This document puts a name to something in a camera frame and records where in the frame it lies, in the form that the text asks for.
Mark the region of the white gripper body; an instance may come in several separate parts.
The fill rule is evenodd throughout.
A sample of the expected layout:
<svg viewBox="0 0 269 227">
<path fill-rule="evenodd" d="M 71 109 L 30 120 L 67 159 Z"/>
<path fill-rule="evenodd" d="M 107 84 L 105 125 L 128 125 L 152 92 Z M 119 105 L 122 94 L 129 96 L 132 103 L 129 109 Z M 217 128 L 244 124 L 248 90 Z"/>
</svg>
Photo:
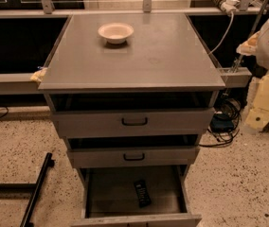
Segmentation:
<svg viewBox="0 0 269 227">
<path fill-rule="evenodd" d="M 259 32 L 254 33 L 237 47 L 236 52 L 244 56 L 255 56 L 259 35 Z"/>
</svg>

